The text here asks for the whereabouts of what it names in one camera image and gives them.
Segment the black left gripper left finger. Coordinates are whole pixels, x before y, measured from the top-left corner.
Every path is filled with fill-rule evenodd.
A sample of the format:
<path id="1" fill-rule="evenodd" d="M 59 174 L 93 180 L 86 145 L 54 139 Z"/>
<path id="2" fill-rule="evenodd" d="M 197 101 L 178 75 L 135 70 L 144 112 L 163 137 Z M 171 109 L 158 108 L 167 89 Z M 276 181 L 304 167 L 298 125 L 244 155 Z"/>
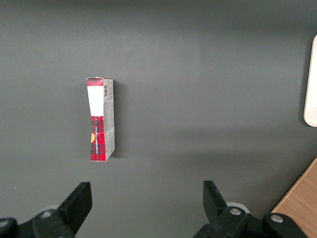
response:
<path id="1" fill-rule="evenodd" d="M 92 209 L 90 182 L 81 182 L 57 208 L 64 223 L 76 235 Z"/>

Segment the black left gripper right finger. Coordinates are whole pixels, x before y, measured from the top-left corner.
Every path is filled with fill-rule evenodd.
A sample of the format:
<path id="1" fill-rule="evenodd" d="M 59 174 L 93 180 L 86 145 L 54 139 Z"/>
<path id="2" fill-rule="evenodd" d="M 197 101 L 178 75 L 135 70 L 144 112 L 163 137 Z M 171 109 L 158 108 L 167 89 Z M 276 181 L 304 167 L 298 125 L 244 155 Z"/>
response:
<path id="1" fill-rule="evenodd" d="M 212 180 L 203 182 L 203 207 L 209 223 L 214 223 L 228 206 Z"/>

